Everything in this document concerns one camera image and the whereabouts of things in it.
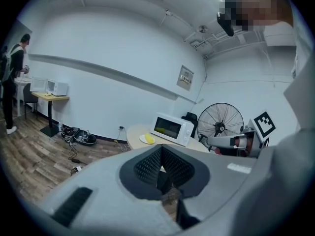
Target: table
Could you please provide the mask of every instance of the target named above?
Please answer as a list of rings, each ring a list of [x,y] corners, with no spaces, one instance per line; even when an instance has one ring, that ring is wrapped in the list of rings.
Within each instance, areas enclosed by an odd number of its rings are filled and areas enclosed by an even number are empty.
[[[26,86],[27,84],[31,83],[32,82],[32,79],[31,78],[22,78],[21,80],[19,78],[16,78],[14,79],[14,83],[16,84],[17,86],[17,90],[16,90],[16,100],[17,100],[17,105],[18,105],[18,116],[21,116],[21,106],[20,106],[20,101],[21,101],[21,94],[22,94],[22,87]]]
[[[131,149],[137,149],[137,148],[144,148],[144,147],[152,146],[150,144],[143,143],[139,139],[140,135],[144,135],[146,133],[150,133],[150,126],[149,125],[139,124],[139,125],[131,126],[127,130],[127,142],[128,142],[129,147]],[[170,144],[170,145],[178,145],[178,146],[181,146],[184,148],[184,146],[176,144],[174,142],[171,142],[171,141],[164,139],[160,136],[156,136],[156,135],[151,134],[151,133],[150,133],[150,135],[152,137],[154,137],[154,139],[156,140],[156,143],[154,145],[156,145],[156,144]],[[208,148],[206,148],[202,143],[200,143],[199,141],[195,140],[192,137],[189,138],[189,141],[188,141],[186,148],[190,148],[190,149],[205,152],[205,153],[210,153],[208,151]]]
[[[58,127],[53,125],[52,121],[52,116],[51,116],[51,107],[52,107],[52,102],[56,100],[68,100],[69,96],[45,96],[45,92],[32,92],[32,95],[35,95],[36,97],[43,99],[45,101],[48,101],[48,121],[49,125],[42,128],[40,131],[43,132],[45,135],[48,135],[49,137],[53,137],[56,135],[59,130]]]

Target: white plate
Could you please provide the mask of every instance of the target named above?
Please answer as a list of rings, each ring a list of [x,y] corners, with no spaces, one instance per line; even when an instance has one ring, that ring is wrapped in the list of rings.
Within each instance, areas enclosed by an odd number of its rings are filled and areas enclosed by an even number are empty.
[[[152,144],[155,144],[155,143],[156,143],[156,140],[154,139],[154,137],[152,137],[152,138],[153,138],[153,143],[152,143]],[[145,135],[139,136],[139,139],[140,139],[140,141],[142,141],[142,142],[145,143],[145,144],[150,144],[150,143],[147,142]]]

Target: open microwave door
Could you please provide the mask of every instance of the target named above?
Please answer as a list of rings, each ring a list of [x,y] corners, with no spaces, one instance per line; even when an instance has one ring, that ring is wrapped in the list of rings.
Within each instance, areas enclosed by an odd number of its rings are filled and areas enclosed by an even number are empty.
[[[48,79],[35,78],[31,80],[31,92],[46,92]]]

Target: fan guard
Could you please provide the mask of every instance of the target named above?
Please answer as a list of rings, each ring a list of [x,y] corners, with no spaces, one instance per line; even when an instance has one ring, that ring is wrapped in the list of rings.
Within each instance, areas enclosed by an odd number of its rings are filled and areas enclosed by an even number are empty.
[[[199,117],[197,134],[199,139],[201,134],[206,137],[234,136],[240,134],[244,121],[241,113],[232,105],[227,103],[217,103],[206,108]],[[202,138],[201,142],[209,148],[207,139]]]

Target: white shoe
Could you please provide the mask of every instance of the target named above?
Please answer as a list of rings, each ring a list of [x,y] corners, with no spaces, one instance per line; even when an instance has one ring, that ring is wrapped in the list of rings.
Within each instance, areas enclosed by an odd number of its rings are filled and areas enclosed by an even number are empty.
[[[6,133],[8,135],[11,135],[12,133],[14,133],[18,128],[16,126],[12,127],[11,129],[7,129]]]

